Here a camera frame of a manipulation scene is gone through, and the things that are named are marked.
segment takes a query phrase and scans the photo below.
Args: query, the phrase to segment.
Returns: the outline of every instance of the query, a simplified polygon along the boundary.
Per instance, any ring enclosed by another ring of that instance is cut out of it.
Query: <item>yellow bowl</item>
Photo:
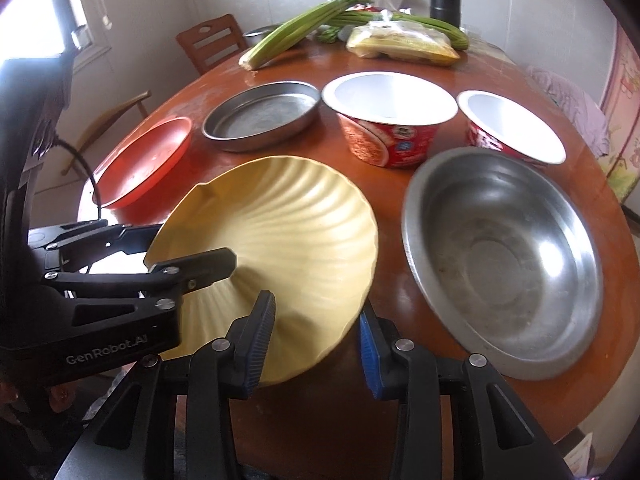
[[[260,382],[286,381],[322,360],[358,317],[378,256],[369,202],[343,174],[308,158],[270,156],[195,186],[145,257],[154,263],[220,247],[231,278],[184,297],[180,346],[191,354],[251,311],[261,289],[276,297],[276,323]]]

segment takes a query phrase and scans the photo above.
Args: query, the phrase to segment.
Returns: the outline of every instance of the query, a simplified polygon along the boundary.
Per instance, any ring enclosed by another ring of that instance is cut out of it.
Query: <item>yellow food in plastic bag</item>
[[[460,59],[442,32],[415,22],[370,22],[353,29],[347,50],[359,57],[386,54],[393,59],[449,66]]]

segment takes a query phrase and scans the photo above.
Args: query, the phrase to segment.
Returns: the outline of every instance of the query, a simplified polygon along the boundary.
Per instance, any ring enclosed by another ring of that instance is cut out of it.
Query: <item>window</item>
[[[74,63],[78,70],[95,57],[108,51],[101,24],[94,27],[98,35],[94,40],[87,23],[85,8],[81,0],[69,0],[76,30],[73,40],[79,54]],[[108,18],[104,12],[102,20]],[[64,41],[54,11],[52,0],[12,0],[0,14],[0,65],[5,59],[25,57],[52,57],[64,50]]]

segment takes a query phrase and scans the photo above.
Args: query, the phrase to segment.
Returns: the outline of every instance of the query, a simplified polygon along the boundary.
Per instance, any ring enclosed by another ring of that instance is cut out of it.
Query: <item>tabletop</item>
[[[508,60],[469,51],[452,68],[390,59],[361,59],[341,44],[305,41],[256,72],[238,66],[237,57],[178,92],[140,124],[98,167],[99,176],[118,150],[150,126],[171,116],[193,120],[191,144],[177,165],[137,202],[113,211],[135,225],[164,221],[199,182],[208,182],[248,160],[299,155],[323,162],[353,181],[369,200],[380,230],[380,252],[371,303],[379,316],[395,322],[402,336],[436,355],[468,355],[425,302],[402,248],[400,217],[405,189],[415,168],[370,166],[348,150],[336,115],[324,104],[318,119],[282,144],[251,153],[220,152],[202,135],[206,115],[227,98],[252,86],[301,80],[322,87],[354,72],[390,70],[430,80],[452,95],[468,89],[501,94],[544,120],[564,143],[566,161],[545,169],[582,213],[597,246],[604,274],[604,305],[595,338],[580,360],[560,376],[544,381],[508,378],[553,440],[571,431],[612,387],[638,341],[640,269],[620,206],[594,156],[560,109]],[[443,124],[430,155],[462,146],[465,118],[459,112]],[[91,185],[82,192],[78,219],[95,218]],[[299,479],[382,479],[388,476],[395,439],[396,405],[373,400],[360,369],[352,329],[320,364],[283,384],[256,390],[232,403],[239,459],[272,474]]]

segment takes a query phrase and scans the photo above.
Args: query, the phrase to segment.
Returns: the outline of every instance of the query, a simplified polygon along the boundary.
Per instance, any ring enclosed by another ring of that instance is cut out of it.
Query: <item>wooden chair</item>
[[[134,106],[138,108],[140,114],[142,114],[142,118],[148,117],[149,113],[146,111],[145,105],[143,105],[142,101],[145,99],[149,99],[151,97],[151,90],[147,90],[146,92],[135,96],[133,99],[129,99],[128,101],[124,101],[110,110],[107,110],[100,114],[99,117],[94,119],[89,126],[87,126],[80,135],[80,139],[75,143],[75,148],[80,153],[85,152],[89,146],[91,146],[96,140],[100,139],[100,137],[111,128],[114,123],[121,118],[128,110],[131,110]],[[64,170],[60,172],[62,176],[65,176],[71,168],[74,168],[76,173],[79,176],[85,177],[84,171],[81,168],[77,168],[75,166],[76,160],[69,155],[69,162],[65,166]]]
[[[224,30],[228,30],[229,33],[216,40],[204,43],[205,40]],[[238,22],[231,14],[225,14],[214,20],[195,25],[195,27],[178,34],[175,39],[191,59],[200,75],[207,73],[216,65],[234,56],[238,50],[242,51],[247,48],[246,40],[242,36],[240,27],[238,27]],[[232,46],[236,47],[233,52],[215,59],[211,63],[208,62],[210,58]]]

